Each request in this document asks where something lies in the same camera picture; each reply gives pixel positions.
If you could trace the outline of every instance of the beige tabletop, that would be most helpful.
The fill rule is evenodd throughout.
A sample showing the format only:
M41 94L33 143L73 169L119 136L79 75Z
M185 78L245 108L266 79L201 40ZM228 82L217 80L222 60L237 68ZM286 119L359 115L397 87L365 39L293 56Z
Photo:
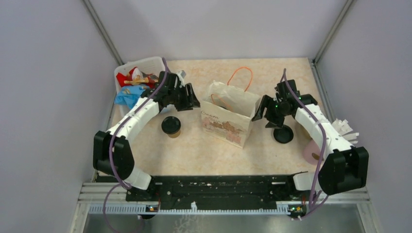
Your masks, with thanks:
M322 108L307 58L168 61L168 66L171 72L181 69L186 72L185 82L192 83L199 100L212 80L226 83L241 66L253 70L254 78L248 91L273 97L274 87L286 68L287 78L296 80L300 93L312 94ZM231 85L245 87L249 78L248 70L240 70ZM161 130L161 122L167 116L178 117L182 123L177 138L170 138ZM119 108L115 106L112 125L120 120ZM285 119L285 124L295 134L288 144L273 139L273 130L265 128L267 122L264 118L254 122L241 149L204 133L199 108L183 112L172 110L150 120L130 144L136 166L151 175L266 175L314 171L315 166L302 157L309 139L302 134L296 121L291 116Z

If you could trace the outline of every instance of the blue cloth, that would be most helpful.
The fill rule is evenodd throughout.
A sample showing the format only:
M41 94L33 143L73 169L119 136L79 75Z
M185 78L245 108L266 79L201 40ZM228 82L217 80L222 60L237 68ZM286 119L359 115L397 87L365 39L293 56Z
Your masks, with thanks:
M143 91L148 88L149 87L144 84L137 86L124 86L120 92L117 93L115 104L127 105L127 107L132 109L136 105L137 100L140 98Z

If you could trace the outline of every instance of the orange string handle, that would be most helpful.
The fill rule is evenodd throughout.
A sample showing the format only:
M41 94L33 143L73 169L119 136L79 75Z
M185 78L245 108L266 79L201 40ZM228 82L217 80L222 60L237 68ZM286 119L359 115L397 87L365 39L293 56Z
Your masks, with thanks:
M214 105L217 105L217 104L215 103L215 100L213 99L213 96L216 96L216 97L224 104L224 106L226 107L226 109L228 108L229 111L233 112L232 106L230 106L230 105L227 104L225 101L223 101L223 99L220 98L220 96L218 96L218 95L216 95L216 94L211 94L210 97L212 98L212 102L213 102Z
M249 68L249 67L239 67L238 69L235 70L235 72L233 72L232 77L230 77L229 81L227 81L227 85L229 86L230 81L233 79L233 76L235 76L236 72L238 72L240 69L247 69L248 71L250 71L250 81L249 84L247 85L245 92L247 91L247 89L249 89L250 84L252 83L253 80L253 71Z

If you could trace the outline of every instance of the metal frame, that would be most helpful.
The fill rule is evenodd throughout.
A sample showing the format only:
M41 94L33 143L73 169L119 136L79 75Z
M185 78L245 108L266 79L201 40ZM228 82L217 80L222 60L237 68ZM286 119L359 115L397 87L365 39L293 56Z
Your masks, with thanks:
M348 11L351 9L353 4L356 2L356 0L347 0L345 5L343 6L341 12L338 15L338 18L336 19L335 23L333 24L332 28L330 29L326 39L322 43L319 51L317 52L315 58L313 59L314 66L317 66L320 62L320 60L323 57L323 54L325 53L327 47L329 46L330 42L332 41L334 35L338 31L340 25L342 24L344 18L346 17Z
M333 120L335 119L335 115L332 109L332 105L330 100L327 96L327 91L322 79L318 71L318 64L321 61L326 49L328 48L333 36L336 34L339 26L341 25L343 19L347 16L347 12L353 6L353 3L356 0L347 0L343 9L341 10L340 14L338 15L336 22L332 26L328 36L326 37L325 41L323 42L322 46L320 47L316 57L313 60L310 60L310 65L312 68L313 76L316 81L316 85L318 87L322 102L324 104L325 113L328 119ZM89 0L82 0L88 13L90 14L96 28L98 29L102 39L104 40L107 48L109 49L110 53L112 54L113 58L119 65L123 65L124 62L122 61L116 47L114 46L112 40L110 39L107 31L104 28L104 25L99 19L98 14L96 13L95 9L93 8L92 4ZM108 126L111 122L113 112L110 114L110 119L108 122ZM116 183L84 183L81 189L77 207L73 216L70 232L71 233L82 233L84 231L84 227L86 225L87 215L89 214L89 210L92 209L91 213L98 212L101 206L103 206L103 200L109 191ZM130 202L126 202L126 190L119 187L116 188L112 194L108 198L108 207L111 207L111 212L113 214L127 214L130 212L129 208L122 208L122 207L133 207L132 211L136 211L136 213L146 213L143 212L143 206L146 204L155 205L157 203L148 203L148 202L138 202L131 204ZM324 196L319 197L319 201L322 201ZM299 204L299 201L278 201L277 204L280 206L278 210L273 210L272 212L268 213L267 211L246 211L243 212L245 214L286 214L285 206L287 205L295 205ZM330 196L329 199L326 201L327 204L356 204L358 207L358 211L360 214L360 218L365 230L365 233L381 233L383 232L382 227L380 225L380 221L376 215L376 212L372 206L370 201L368 192L366 188L352 190L350 192L345 192L341 194L336 194ZM197 209L191 209L188 211L160 211L159 214L207 214L206 212L198 211ZM208 214L225 214L225 212L210 212Z
M93 23L96 26L97 30L99 31L99 34L102 37L104 43L106 44L106 47L109 50L110 54L113 56L113 58L116 60L119 66L123 65L124 62L121 59L119 52L117 51L115 45L113 44L112 39L110 39L109 34L106 31L106 28L104 28L104 25L102 21L100 20L99 16L97 15L97 12L94 9L93 5L91 4L90 0L81 0L81 1L85 5L87 12L92 18Z

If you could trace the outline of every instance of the white plastic bin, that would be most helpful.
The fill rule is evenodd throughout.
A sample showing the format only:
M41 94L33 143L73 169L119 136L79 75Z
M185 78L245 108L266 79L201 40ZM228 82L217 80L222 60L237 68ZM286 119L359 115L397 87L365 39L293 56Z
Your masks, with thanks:
M121 73L123 75L127 75L131 69L134 67L138 67L139 70L146 74L155 74L159 75L161 71L165 71L165 65L163 64L161 57L148 57L145 59L141 59L135 62L128 62L122 66L119 66L115 69L115 85L116 85L116 93L119 93L121 87L119 82L117 81L116 75ZM120 106L120 114L122 117L126 115L130 109L126 105L119 105Z

